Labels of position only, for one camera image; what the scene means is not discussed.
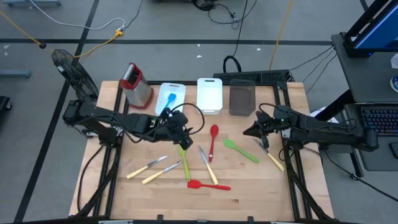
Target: computer keyboard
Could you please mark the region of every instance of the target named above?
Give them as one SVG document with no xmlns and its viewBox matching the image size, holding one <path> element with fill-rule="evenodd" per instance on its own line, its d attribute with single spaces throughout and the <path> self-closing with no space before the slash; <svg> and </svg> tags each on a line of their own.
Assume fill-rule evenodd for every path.
<svg viewBox="0 0 398 224">
<path fill-rule="evenodd" d="M 292 78 L 288 70 L 271 70 L 271 71 L 255 71 L 255 72 L 233 72 L 233 73 L 216 73 L 213 78 L 219 78 L 223 83 L 229 83 L 232 79 L 252 80 L 257 84 L 289 82 Z"/>
<path fill-rule="evenodd" d="M 362 106 L 361 112 L 366 128 L 379 136 L 398 136 L 398 106 Z"/>
</svg>

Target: grey floor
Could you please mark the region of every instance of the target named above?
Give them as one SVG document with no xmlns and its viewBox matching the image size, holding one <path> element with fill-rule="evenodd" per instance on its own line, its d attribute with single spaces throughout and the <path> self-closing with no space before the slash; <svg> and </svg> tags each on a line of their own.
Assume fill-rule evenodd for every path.
<svg viewBox="0 0 398 224">
<path fill-rule="evenodd" d="M 62 22 L 85 24 L 94 0 L 61 1 L 62 7 L 44 6 L 44 10 Z M 244 1 L 220 1 L 237 15 Z M 244 21 L 241 39 L 276 40 L 289 0 L 258 1 Z M 114 17 L 129 21 L 139 1 L 99 1 L 92 26 L 97 27 Z M 41 39 L 80 39 L 83 30 L 60 26 L 48 20 L 36 9 L 0 4 L 4 11 L 30 35 Z M 292 68 L 328 48 L 332 34 L 347 31 L 364 12 L 360 0 L 299 0 L 295 1 L 286 23 L 273 69 Z M 219 20 L 228 21 L 223 9 L 212 12 Z M 99 31 L 89 31 L 88 39 L 108 39 L 119 24 L 115 22 Z M 28 68 L 30 79 L 0 79 L 0 95 L 12 98 L 13 110 L 0 129 L 0 222 L 13 222 L 35 160 L 42 146 L 64 79 L 56 71 L 49 51 L 34 44 L 15 43 L 25 37 L 5 19 L 0 19 L 0 68 Z M 124 40 L 234 40 L 237 30 L 229 25 L 214 24 L 206 12 L 191 4 L 164 0 L 160 4 L 144 0 L 139 17 L 125 31 Z M 196 80 L 222 72 L 222 61 L 233 53 L 233 44 L 111 44 L 96 50 L 80 63 L 100 86 L 103 80 L 117 80 L 129 62 L 143 69 L 148 80 Z M 48 44 L 53 49 L 75 53 L 78 44 Z M 83 52 L 94 47 L 85 44 Z M 274 46 L 242 44 L 236 58 L 244 71 L 267 70 Z M 319 62 L 309 63 L 293 71 L 296 81 L 302 81 Z M 309 89 L 323 66 L 305 82 Z M 348 89 L 337 59 L 325 70 L 308 94 L 311 110 L 326 106 Z M 67 100 L 74 99 L 69 91 Z M 27 209 L 24 221 L 65 218 L 75 189 L 85 139 L 74 129 L 58 121 L 42 172 Z M 347 154 L 332 154 L 342 166 L 352 170 Z M 367 186 L 349 179 L 324 157 L 324 171 L 336 218 L 358 223 L 396 223 L 398 204 L 379 195 Z M 365 172 L 365 180 L 398 197 L 396 172 Z"/>
</svg>

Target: red silicone spatula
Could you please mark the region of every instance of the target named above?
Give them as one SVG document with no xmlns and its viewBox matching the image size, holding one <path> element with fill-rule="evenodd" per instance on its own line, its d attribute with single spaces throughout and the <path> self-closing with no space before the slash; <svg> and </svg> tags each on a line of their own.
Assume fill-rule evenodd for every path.
<svg viewBox="0 0 398 224">
<path fill-rule="evenodd" d="M 214 139 L 216 139 L 216 136 L 218 134 L 218 126 L 216 124 L 211 126 L 210 134 L 211 134 L 211 147 L 210 147 L 210 153 L 209 153 L 209 162 L 211 162 L 211 160 L 213 160 Z"/>
<path fill-rule="evenodd" d="M 200 187 L 210 187 L 210 188 L 220 189 L 220 190 L 231 190 L 231 187 L 228 187 L 228 186 L 202 184 L 199 180 L 190 180 L 188 182 L 188 187 L 193 188 L 193 189 L 199 189 Z"/>
</svg>

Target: wooden tabletop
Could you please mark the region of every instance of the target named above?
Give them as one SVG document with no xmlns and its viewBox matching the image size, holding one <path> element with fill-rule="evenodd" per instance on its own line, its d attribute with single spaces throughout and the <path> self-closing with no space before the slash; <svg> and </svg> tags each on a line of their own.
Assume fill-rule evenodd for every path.
<svg viewBox="0 0 398 224">
<path fill-rule="evenodd" d="M 113 109 L 117 87 L 118 82 L 103 82 L 97 105 Z M 146 110 L 138 111 L 130 108 L 130 113 L 154 114 L 159 86 L 152 87 L 155 90 L 154 102 Z M 162 214 L 165 220 L 243 221 L 247 220 L 248 216 L 253 216 L 255 221 L 294 220 L 286 171 L 281 172 L 256 145 L 252 137 L 242 135 L 242 132 L 253 124 L 256 116 L 254 113 L 250 117 L 229 115 L 229 87 L 224 86 L 223 88 L 223 109 L 219 115 L 205 116 L 205 127 L 198 134 L 192 136 L 194 143 L 187 151 L 187 162 L 192 179 L 199 180 L 204 184 L 212 184 L 206 165 L 199 154 L 198 146 L 201 146 L 208 154 L 211 142 L 210 127 L 217 124 L 220 131 L 215 140 L 214 157 L 210 166 L 220 185 L 228 185 L 232 189 L 230 191 L 207 188 L 188 189 L 183 165 L 162 174 L 146 185 L 142 185 L 141 182 L 146 177 L 181 159 L 177 152 L 177 146 L 171 142 L 149 143 L 142 141 L 139 144 L 134 144 L 128 138 L 124 138 L 111 218 L 154 220 L 157 215 Z M 292 108 L 308 114 L 303 84 L 288 83 L 288 88 Z M 197 87 L 187 86 L 185 102 L 196 103 L 196 97 Z M 256 87 L 256 104 L 260 103 L 275 103 L 272 87 Z M 273 108 L 264 106 L 263 109 L 267 113 L 273 114 Z M 184 106 L 183 112 L 189 119 L 188 128 L 193 127 L 196 130 L 200 127 L 201 118 L 195 108 Z M 260 163 L 256 164 L 238 151 L 224 147 L 223 140 L 226 138 L 232 139 L 239 147 L 255 155 Z M 268 139 L 269 152 L 277 158 L 278 152 L 282 148 L 280 134 L 270 134 Z M 309 144 L 308 147 L 318 150 L 315 144 Z M 98 148 L 96 138 L 88 140 L 81 170 Z M 333 211 L 320 157 L 310 151 L 302 150 L 300 153 L 307 189 L 325 213 L 332 217 Z M 90 199 L 98 186 L 103 155 L 104 150 L 88 166 L 82 186 L 81 206 Z M 126 176 L 129 173 L 164 155 L 169 157 L 127 180 Z M 78 185 L 76 185 L 70 208 L 71 215 L 77 212 L 77 187 Z M 304 217 L 301 194 L 298 190 L 297 192 L 300 215 Z M 103 199 L 107 197 L 108 191 L 105 190 Z M 103 200 L 100 214 L 104 212 L 104 205 L 105 200 Z"/>
</svg>

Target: green handled utensil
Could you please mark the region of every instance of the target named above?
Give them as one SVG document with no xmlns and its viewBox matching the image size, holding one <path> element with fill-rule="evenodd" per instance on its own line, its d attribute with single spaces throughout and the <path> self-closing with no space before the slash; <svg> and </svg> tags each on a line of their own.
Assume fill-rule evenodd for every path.
<svg viewBox="0 0 398 224">
<path fill-rule="evenodd" d="M 247 158 L 251 159 L 253 162 L 257 162 L 259 163 L 259 159 L 257 159 L 254 155 L 247 153 L 245 150 L 238 148 L 235 145 L 235 142 L 233 142 L 232 140 L 229 139 L 225 139 L 224 140 L 224 145 L 230 149 L 236 149 L 238 152 L 240 152 L 241 154 L 245 155 Z"/>
<path fill-rule="evenodd" d="M 181 146 L 178 147 L 178 153 L 182 157 L 182 161 L 184 163 L 184 171 L 185 171 L 185 177 L 187 178 L 187 181 L 189 182 L 191 180 L 191 175 L 189 174 L 189 169 L 188 169 L 188 164 L 187 164 L 187 159 L 185 158 L 185 153 L 186 151 L 181 148 Z"/>
</svg>

